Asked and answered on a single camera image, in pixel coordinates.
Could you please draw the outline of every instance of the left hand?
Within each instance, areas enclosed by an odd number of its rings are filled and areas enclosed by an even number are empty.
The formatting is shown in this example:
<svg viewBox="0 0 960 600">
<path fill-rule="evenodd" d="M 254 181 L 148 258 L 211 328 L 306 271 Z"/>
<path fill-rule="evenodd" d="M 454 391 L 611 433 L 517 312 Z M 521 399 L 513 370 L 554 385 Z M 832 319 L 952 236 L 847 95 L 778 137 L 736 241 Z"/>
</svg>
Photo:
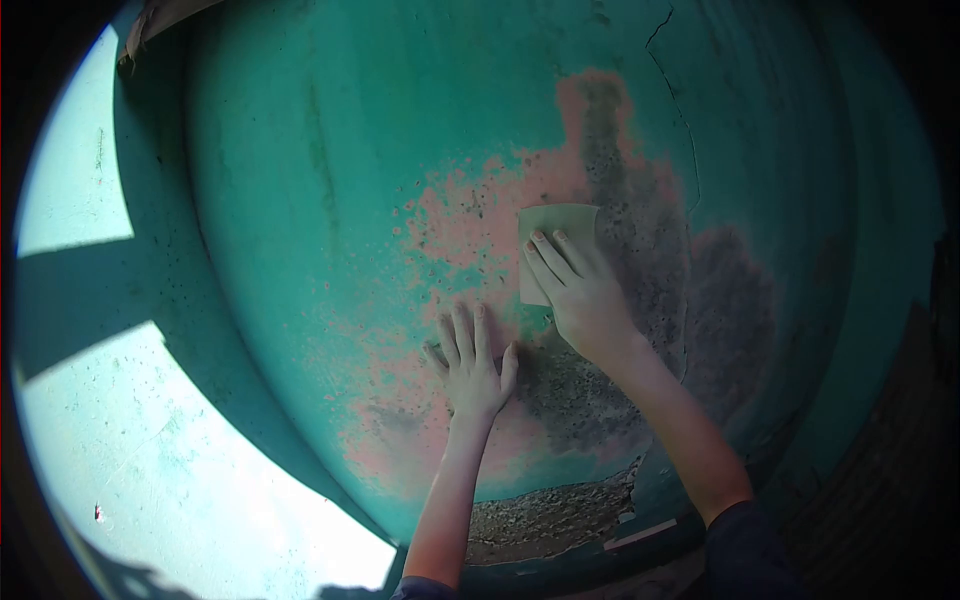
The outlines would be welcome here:
<svg viewBox="0 0 960 600">
<path fill-rule="evenodd" d="M 454 417 L 493 423 L 516 387 L 516 343 L 511 342 L 503 353 L 503 368 L 497 374 L 490 351 L 490 332 L 485 309 L 478 304 L 473 310 L 473 338 L 467 323 L 467 308 L 457 304 L 453 309 L 453 331 L 446 316 L 437 320 L 440 346 L 446 358 L 441 362 L 429 344 L 421 347 L 426 362 L 440 376 L 453 404 Z"/>
</svg>

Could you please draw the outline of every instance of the wrist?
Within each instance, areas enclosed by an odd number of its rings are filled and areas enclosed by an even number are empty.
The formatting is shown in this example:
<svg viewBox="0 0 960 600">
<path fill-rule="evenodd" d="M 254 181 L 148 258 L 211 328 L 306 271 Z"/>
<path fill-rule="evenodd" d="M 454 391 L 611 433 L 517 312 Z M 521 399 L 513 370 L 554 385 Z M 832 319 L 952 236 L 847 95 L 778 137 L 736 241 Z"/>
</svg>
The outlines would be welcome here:
<svg viewBox="0 0 960 600">
<path fill-rule="evenodd" d="M 489 434 L 496 418 L 494 411 L 459 410 L 450 419 L 450 437 L 470 433 Z"/>
<path fill-rule="evenodd" d="M 634 371 L 639 362 L 649 359 L 659 360 L 657 352 L 647 338 L 634 329 L 622 341 L 610 347 L 610 351 L 596 361 L 596 366 L 616 381 Z"/>
</svg>

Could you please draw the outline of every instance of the right hand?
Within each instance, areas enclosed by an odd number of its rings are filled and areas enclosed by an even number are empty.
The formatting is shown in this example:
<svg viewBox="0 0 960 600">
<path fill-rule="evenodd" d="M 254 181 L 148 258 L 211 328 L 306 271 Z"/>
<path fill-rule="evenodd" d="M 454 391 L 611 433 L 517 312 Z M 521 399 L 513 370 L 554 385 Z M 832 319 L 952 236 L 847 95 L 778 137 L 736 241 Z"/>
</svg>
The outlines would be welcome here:
<svg viewBox="0 0 960 600">
<path fill-rule="evenodd" d="M 553 237 L 568 260 L 537 230 L 523 245 L 527 262 L 553 306 L 560 335 L 581 356 L 610 372 L 633 354 L 637 343 L 648 346 L 646 338 L 636 330 L 600 250 L 592 245 L 578 248 L 559 230 Z"/>
</svg>

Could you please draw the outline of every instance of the forearm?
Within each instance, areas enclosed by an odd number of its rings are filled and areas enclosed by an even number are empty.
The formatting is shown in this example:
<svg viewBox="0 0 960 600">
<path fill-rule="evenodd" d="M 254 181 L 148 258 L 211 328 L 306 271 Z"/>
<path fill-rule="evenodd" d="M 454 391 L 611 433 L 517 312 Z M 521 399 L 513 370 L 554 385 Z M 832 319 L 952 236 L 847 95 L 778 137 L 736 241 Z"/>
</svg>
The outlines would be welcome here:
<svg viewBox="0 0 960 600">
<path fill-rule="evenodd" d="M 753 497 L 739 457 L 697 401 L 641 336 L 604 369 L 653 426 L 687 494 L 709 526 L 731 505 Z"/>
<path fill-rule="evenodd" d="M 453 416 L 440 468 L 407 552 L 404 577 L 428 577 L 451 588 L 460 583 L 477 473 L 492 424 L 492 418 L 487 422 Z"/>
</svg>

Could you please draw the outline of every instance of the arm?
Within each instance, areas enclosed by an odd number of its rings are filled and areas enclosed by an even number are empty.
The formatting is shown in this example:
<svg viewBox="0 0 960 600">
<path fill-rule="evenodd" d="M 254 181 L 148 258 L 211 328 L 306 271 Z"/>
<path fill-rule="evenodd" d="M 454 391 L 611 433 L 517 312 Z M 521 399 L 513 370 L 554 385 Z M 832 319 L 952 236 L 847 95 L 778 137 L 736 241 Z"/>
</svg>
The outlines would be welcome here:
<svg viewBox="0 0 960 600">
<path fill-rule="evenodd" d="M 493 418 L 516 385 L 516 348 L 514 344 L 507 347 L 503 373 L 497 374 L 484 313 L 482 305 L 473 313 L 475 341 L 470 339 L 464 306 L 453 311 L 454 336 L 441 317 L 438 332 L 446 365 L 430 346 L 422 347 L 427 364 L 444 383 L 454 412 L 444 457 L 410 543 L 403 576 L 426 577 L 451 588 L 460 583 L 473 492 Z"/>
<path fill-rule="evenodd" d="M 733 504 L 752 499 L 747 471 L 720 430 L 636 330 L 600 251 L 578 248 L 556 231 L 564 259 L 543 233 L 534 231 L 531 237 L 524 254 L 553 305 L 560 334 L 650 422 L 704 523 L 709 526 Z"/>
</svg>

